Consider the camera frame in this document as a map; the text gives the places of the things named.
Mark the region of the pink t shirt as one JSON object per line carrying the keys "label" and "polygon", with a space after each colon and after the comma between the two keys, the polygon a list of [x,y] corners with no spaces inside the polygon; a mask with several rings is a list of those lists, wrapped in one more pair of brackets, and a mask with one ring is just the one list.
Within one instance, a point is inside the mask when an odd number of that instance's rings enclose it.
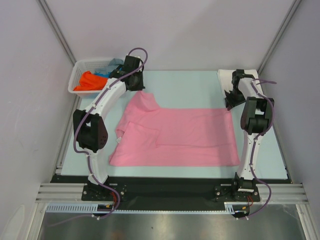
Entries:
{"label": "pink t shirt", "polygon": [[163,108],[139,91],[115,129],[116,167],[233,167],[240,163],[232,114],[225,108]]}

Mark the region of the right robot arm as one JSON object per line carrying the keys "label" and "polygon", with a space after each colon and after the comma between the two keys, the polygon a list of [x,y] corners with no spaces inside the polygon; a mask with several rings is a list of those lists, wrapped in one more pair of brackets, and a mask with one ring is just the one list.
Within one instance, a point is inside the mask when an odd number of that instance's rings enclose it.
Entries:
{"label": "right robot arm", "polygon": [[258,87],[265,82],[253,74],[245,73],[243,69],[236,69],[231,74],[232,89],[224,91],[225,106],[229,111],[244,104],[240,118],[240,128],[244,135],[242,155],[230,190],[227,191],[227,200],[259,201],[256,184],[262,184],[263,181],[256,176],[258,152],[275,117],[274,99],[267,97]]}

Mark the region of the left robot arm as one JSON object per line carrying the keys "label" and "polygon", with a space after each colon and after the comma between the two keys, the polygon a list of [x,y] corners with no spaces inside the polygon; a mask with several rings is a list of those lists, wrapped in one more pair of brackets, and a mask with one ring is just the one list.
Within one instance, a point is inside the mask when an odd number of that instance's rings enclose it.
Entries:
{"label": "left robot arm", "polygon": [[88,181],[82,194],[83,200],[105,200],[116,190],[105,184],[108,173],[104,166],[103,149],[108,141],[104,119],[117,100],[127,91],[141,91],[144,87],[143,71],[146,60],[128,54],[115,68],[103,85],[101,92],[84,110],[73,113],[73,148],[86,157]]}

